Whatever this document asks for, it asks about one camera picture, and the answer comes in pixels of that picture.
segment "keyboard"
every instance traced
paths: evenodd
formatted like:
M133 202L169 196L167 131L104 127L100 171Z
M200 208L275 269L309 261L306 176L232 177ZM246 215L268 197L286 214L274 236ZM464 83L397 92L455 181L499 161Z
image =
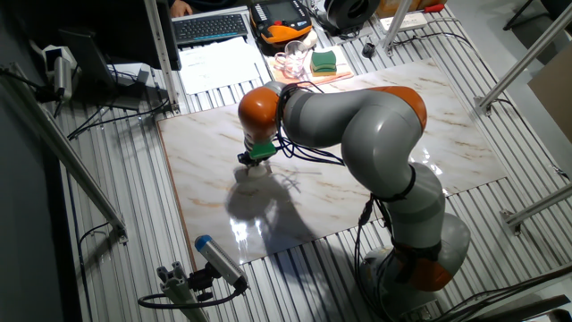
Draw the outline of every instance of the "keyboard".
M240 14L225 14L211 17L174 21L177 45L211 42L248 35Z

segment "white paper sheet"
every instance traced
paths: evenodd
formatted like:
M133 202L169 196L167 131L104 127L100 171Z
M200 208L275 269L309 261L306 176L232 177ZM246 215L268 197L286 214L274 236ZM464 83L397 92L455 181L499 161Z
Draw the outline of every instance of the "white paper sheet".
M181 79L187 94L258 78L255 48L238 37L179 53Z

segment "monitor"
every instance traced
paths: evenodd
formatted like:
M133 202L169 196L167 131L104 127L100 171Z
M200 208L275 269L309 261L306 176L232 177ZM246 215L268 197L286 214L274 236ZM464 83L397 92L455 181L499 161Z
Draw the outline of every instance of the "monitor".
M167 0L156 3L171 68L178 71L181 63L169 4ZM145 63L161 68L143 0L26 0L8 5L39 47L68 46L62 29L90 30L99 50L113 64Z

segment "green sponge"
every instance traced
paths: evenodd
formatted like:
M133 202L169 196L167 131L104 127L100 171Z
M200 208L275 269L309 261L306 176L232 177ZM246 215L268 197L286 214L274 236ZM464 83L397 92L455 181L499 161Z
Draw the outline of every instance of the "green sponge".
M335 74L338 71L336 68L336 54L332 50L324 53L313 52L310 67L315 76Z

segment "white marble surface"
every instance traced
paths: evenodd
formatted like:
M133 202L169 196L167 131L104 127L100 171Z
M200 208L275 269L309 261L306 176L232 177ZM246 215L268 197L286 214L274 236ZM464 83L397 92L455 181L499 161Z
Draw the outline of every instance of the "white marble surface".
M424 137L412 159L430 166L447 193L504 177L432 60L321 86L327 92L387 85L417 90L427 105ZM191 244L210 234L238 262L248 262L356 226L368 191L338 165L272 157L271 174L246 177L237 106L159 123ZM339 146L328 149L337 154ZM199 268L206 263L195 256Z

